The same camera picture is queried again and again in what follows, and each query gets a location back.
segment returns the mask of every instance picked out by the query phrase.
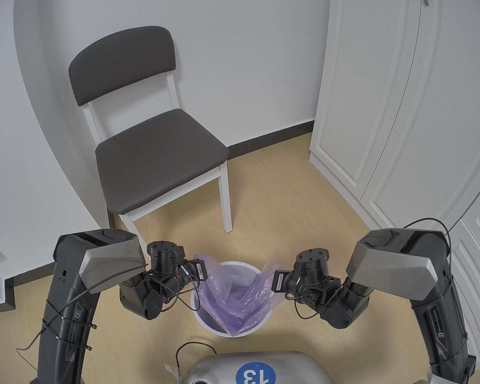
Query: chair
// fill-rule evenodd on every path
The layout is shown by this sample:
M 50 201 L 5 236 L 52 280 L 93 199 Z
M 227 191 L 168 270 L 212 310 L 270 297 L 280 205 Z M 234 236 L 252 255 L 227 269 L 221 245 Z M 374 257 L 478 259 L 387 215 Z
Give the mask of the chair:
M 232 231 L 228 148 L 179 109 L 174 70 L 172 36 L 160 26 L 108 35 L 80 52 L 69 67 L 73 94 L 97 145 L 107 207 L 139 236 L 144 252 L 146 243 L 133 222 L 213 179 L 218 179 L 224 229 Z M 105 138 L 92 116 L 92 100 L 159 73 L 167 75 L 172 110 Z

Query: trash bag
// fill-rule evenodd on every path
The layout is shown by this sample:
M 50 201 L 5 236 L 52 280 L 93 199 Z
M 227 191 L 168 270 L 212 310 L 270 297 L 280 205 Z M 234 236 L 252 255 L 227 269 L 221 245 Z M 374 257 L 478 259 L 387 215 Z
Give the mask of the trash bag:
M 272 291 L 275 271 L 285 269 L 279 263 L 266 265 L 251 286 L 232 289 L 236 277 L 226 266 L 205 254 L 199 253 L 195 259 L 204 260 L 208 272 L 207 281 L 198 288 L 200 305 L 230 336 L 255 327 L 284 298 Z

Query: tan floor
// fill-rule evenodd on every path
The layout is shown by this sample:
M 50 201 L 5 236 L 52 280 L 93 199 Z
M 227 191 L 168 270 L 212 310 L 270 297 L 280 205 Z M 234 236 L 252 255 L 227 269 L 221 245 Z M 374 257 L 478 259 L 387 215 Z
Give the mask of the tan floor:
M 188 258 L 207 253 L 219 261 L 240 260 L 262 268 L 277 260 L 291 268 L 308 248 L 330 251 L 330 274 L 345 278 L 355 243 L 368 232 L 326 179 L 308 162 L 304 135 L 228 162 L 233 232 L 223 231 L 218 186 L 211 182 L 138 220 L 147 242 L 170 240 Z M 15 289 L 17 310 L 0 313 L 0 383 L 25 384 L 35 372 L 14 352 L 40 327 L 51 278 Z M 305 315 L 308 308 L 300 308 Z M 301 320 L 283 302 L 258 332 L 226 339 L 205 331 L 180 302 L 147 321 L 124 310 L 118 288 L 100 296 L 85 356 L 87 384 L 175 383 L 165 364 L 175 364 L 184 342 L 212 344 L 218 352 L 298 350 L 315 357 L 336 384 L 410 384 L 426 376 L 428 358 L 409 302 L 382 292 L 348 329 L 315 318 Z M 36 365 L 36 344 L 25 356 Z M 180 355 L 183 371 L 208 354 L 200 346 Z

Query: chair backrest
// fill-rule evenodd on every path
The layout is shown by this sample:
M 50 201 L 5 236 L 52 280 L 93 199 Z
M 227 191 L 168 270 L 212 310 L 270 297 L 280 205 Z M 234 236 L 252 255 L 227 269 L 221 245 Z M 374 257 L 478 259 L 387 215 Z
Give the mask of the chair backrest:
M 68 73 L 77 104 L 82 106 L 116 89 L 174 69 L 175 49 L 170 32 L 160 26 L 144 26 L 125 29 L 90 44 L 73 59 Z

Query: white number 13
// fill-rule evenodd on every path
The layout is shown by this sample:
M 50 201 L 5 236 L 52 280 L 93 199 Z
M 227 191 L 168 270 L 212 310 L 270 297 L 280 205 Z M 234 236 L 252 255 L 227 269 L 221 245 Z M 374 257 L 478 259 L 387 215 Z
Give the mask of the white number 13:
M 252 371 L 252 370 L 247 370 L 244 372 L 243 377 L 245 378 L 245 381 L 243 384 L 257 384 L 255 381 L 253 381 L 253 377 L 257 375 L 257 372 Z M 267 384 L 268 379 L 264 380 L 264 371 L 263 369 L 260 370 L 260 382 L 258 384 Z

